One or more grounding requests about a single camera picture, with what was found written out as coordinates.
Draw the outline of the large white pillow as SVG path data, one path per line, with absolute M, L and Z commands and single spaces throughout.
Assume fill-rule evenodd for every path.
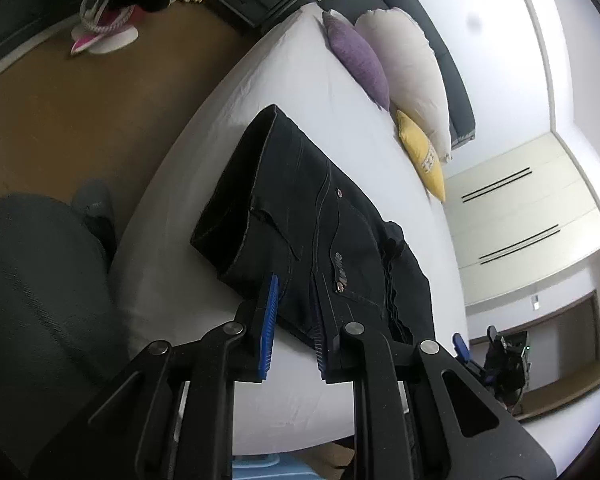
M 449 102 L 437 58 L 424 31 L 399 8 L 368 11 L 356 19 L 354 28 L 378 56 L 388 79 L 391 102 L 428 136 L 440 162 L 449 162 Z

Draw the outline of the purple cushion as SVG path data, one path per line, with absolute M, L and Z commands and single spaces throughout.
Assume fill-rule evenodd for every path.
M 329 47 L 367 95 L 384 110 L 390 107 L 389 83 L 379 58 L 348 22 L 330 12 L 322 14 Z

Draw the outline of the wooden shelf desk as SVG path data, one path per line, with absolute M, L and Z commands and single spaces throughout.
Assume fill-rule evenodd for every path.
M 469 344 L 472 359 L 483 367 L 490 325 L 503 335 L 526 330 L 529 336 L 529 381 L 513 411 L 520 422 L 537 419 L 582 399 L 600 387 L 600 306 L 596 292 L 552 312 L 541 311 L 539 296 L 529 301 L 532 317 L 517 320 L 521 304 L 500 308 L 468 309 Z

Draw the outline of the yellow cushion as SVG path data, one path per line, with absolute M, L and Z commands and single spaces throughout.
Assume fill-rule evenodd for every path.
M 420 180 L 430 194 L 444 203 L 446 193 L 441 162 L 428 136 L 402 110 L 396 111 L 396 124 L 398 137 Z

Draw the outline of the white wardrobe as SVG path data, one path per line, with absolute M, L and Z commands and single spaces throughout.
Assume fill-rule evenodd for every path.
M 553 133 L 445 181 L 468 306 L 523 289 L 600 250 L 600 208 Z

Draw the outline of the grey trouser leg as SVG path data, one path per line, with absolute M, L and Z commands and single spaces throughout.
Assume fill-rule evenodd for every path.
M 129 361 L 106 184 L 0 197 L 0 450 L 20 472 Z

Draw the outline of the black denim pants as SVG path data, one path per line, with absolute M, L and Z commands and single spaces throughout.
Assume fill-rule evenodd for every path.
M 244 299 L 277 275 L 277 322 L 304 344 L 313 342 L 313 280 L 338 304 L 432 312 L 401 227 L 274 104 L 246 128 L 190 244 Z

